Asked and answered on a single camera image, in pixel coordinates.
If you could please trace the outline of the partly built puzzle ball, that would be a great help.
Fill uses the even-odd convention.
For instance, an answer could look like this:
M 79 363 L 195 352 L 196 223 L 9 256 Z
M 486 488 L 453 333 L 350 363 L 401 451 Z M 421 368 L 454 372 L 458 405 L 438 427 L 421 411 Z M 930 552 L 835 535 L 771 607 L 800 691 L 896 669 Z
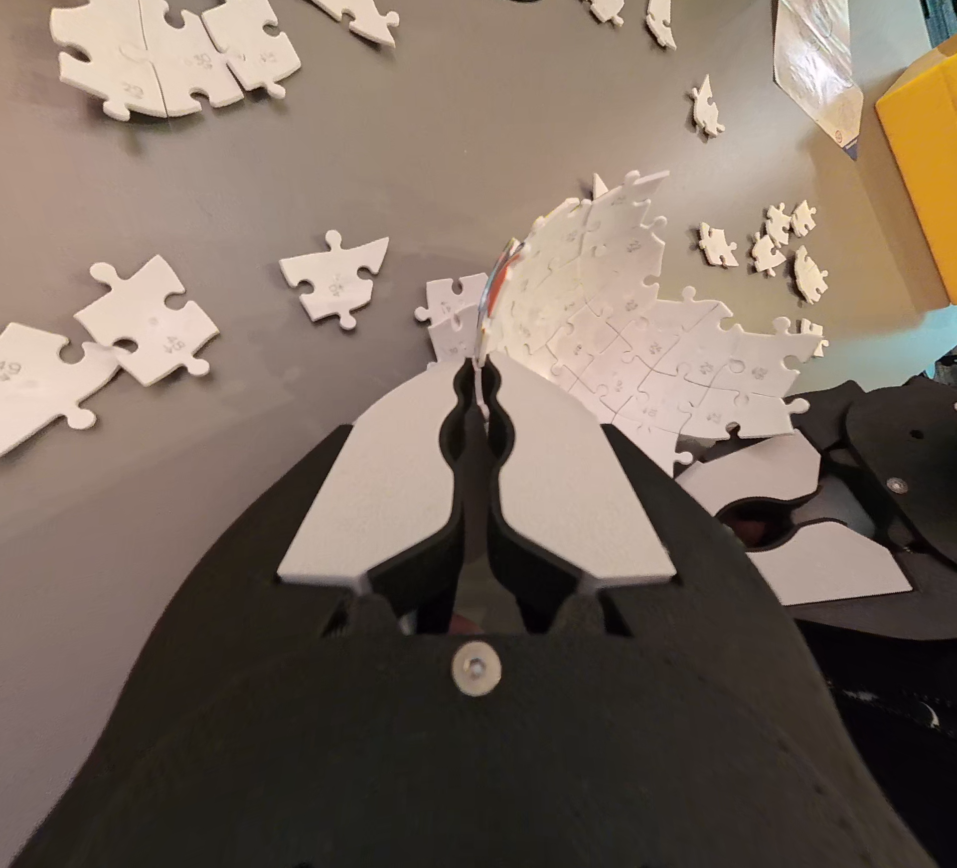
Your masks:
M 729 324 L 721 300 L 658 295 L 664 216 L 650 217 L 667 170 L 628 172 L 591 199 L 568 198 L 512 241 L 479 310 L 481 352 L 503 352 L 622 431 L 672 477 L 682 439 L 717 442 L 794 431 L 798 370 L 822 356 L 820 327 L 784 317 L 768 333 Z

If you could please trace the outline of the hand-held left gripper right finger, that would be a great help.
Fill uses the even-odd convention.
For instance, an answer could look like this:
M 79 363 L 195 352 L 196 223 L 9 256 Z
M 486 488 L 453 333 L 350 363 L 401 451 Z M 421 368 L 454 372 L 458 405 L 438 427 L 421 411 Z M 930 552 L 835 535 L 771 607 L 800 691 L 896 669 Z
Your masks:
M 568 597 L 666 584 L 676 566 L 595 415 L 508 355 L 481 369 L 493 455 L 487 548 L 524 618 Z

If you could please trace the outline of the white paper leaflet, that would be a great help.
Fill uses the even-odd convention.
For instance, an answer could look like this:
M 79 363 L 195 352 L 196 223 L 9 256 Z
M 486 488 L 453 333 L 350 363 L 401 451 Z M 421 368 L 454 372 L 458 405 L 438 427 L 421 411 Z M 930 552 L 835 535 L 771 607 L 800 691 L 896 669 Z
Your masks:
M 855 160 L 864 95 L 854 75 L 849 0 L 775 0 L 775 6 L 775 82 Z

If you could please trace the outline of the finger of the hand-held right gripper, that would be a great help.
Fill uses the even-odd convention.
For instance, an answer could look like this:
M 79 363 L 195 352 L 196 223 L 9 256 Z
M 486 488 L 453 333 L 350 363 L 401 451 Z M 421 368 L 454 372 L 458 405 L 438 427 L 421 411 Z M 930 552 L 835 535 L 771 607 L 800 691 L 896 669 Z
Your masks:
M 794 503 L 818 488 L 821 455 L 799 431 L 697 462 L 676 483 L 712 516 L 737 503 Z
M 779 545 L 747 554 L 784 607 L 913 589 L 890 550 L 840 521 L 803 525 Z

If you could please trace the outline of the yellow box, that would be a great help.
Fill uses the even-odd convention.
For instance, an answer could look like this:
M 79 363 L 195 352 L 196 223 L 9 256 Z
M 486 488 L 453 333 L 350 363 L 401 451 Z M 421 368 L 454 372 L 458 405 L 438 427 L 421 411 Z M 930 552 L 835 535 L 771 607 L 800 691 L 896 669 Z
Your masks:
M 956 36 L 916 60 L 876 111 L 950 303 L 956 303 Z

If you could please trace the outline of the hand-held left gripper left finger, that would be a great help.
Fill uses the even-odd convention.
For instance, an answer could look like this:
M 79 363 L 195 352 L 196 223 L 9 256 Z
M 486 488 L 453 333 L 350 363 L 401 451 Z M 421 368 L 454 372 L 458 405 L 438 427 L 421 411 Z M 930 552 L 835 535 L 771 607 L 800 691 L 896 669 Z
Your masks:
M 464 555 L 457 465 L 472 361 L 436 363 L 370 406 L 277 570 L 282 583 L 379 595 L 401 618 L 454 589 Z

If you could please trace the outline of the joined white puzzle pieces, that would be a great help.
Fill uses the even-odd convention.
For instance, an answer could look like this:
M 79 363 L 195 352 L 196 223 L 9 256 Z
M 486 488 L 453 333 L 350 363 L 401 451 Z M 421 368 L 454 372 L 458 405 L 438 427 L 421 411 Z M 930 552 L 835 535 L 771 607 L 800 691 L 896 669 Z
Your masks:
M 140 0 L 85 0 L 51 10 L 59 80 L 102 102 L 112 120 L 170 116 L 148 53 Z

